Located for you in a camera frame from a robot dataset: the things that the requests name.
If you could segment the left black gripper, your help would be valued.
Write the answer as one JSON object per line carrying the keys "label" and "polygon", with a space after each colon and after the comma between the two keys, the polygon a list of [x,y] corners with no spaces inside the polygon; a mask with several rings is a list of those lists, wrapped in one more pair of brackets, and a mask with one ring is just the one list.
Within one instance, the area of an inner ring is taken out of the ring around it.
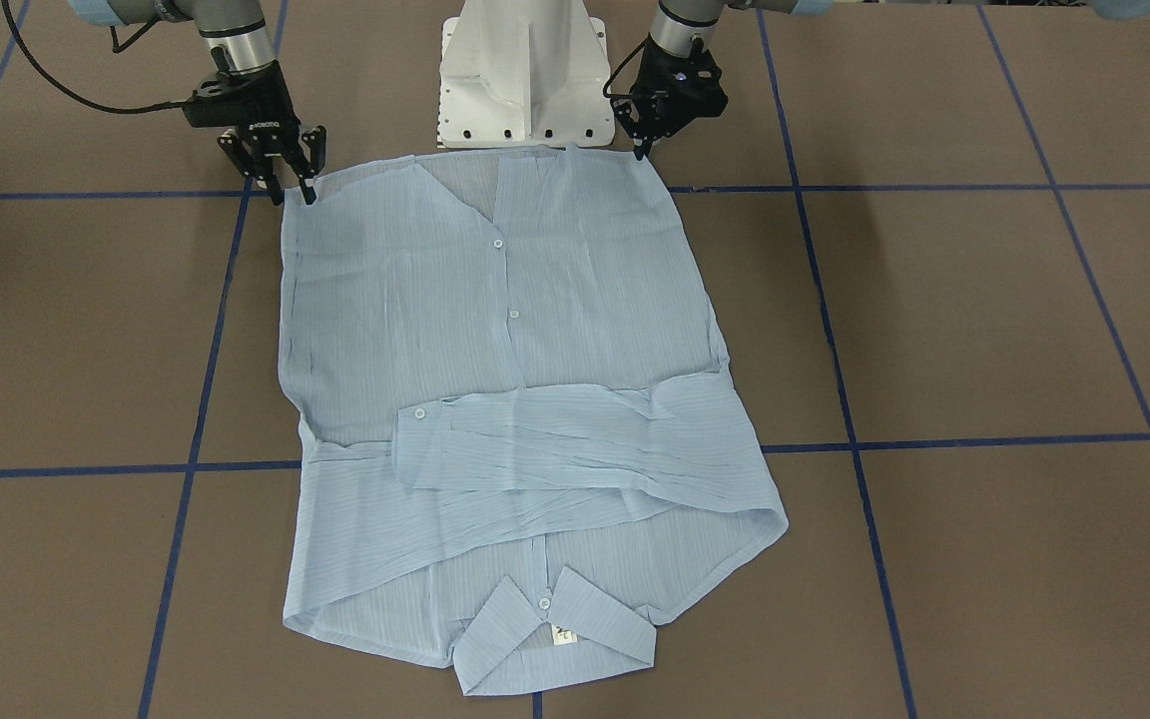
{"label": "left black gripper", "polygon": [[615,68],[616,76],[636,58],[641,63],[630,90],[615,95],[615,120],[632,141],[636,160],[647,159],[657,141],[693,120],[721,117],[729,105],[722,69],[703,38],[693,38],[681,56],[644,38]]}

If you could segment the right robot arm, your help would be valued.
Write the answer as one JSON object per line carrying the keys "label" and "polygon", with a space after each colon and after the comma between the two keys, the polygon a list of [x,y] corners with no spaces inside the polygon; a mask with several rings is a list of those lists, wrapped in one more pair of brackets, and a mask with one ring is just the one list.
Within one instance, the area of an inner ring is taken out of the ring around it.
{"label": "right robot arm", "polygon": [[92,26],[110,29],[193,24],[215,72],[172,108],[189,127],[220,128],[218,146],[230,163],[264,188],[274,205],[285,200],[275,160],[296,176],[302,202],[315,202],[325,128],[306,127],[297,116],[259,1],[72,1],[70,9]]}

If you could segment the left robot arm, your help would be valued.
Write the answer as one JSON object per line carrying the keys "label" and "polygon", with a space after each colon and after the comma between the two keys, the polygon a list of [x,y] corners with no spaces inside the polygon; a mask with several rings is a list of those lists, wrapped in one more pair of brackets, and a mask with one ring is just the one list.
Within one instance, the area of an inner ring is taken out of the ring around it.
{"label": "left robot arm", "polygon": [[659,141],[693,120],[718,118],[729,106],[723,70],[713,54],[716,26],[726,10],[822,15],[835,1],[658,1],[647,36],[604,82],[601,95],[645,160]]}

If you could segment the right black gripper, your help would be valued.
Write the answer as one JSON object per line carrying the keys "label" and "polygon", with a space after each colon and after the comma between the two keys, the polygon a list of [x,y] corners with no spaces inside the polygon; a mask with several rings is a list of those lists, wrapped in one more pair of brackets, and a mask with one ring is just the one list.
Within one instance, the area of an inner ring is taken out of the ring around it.
{"label": "right black gripper", "polygon": [[230,165],[259,188],[275,208],[285,201],[275,158],[290,161],[302,202],[316,201],[315,181],[325,165],[325,127],[300,132],[279,61],[253,72],[214,72],[184,105],[189,124],[227,128],[218,147]]}

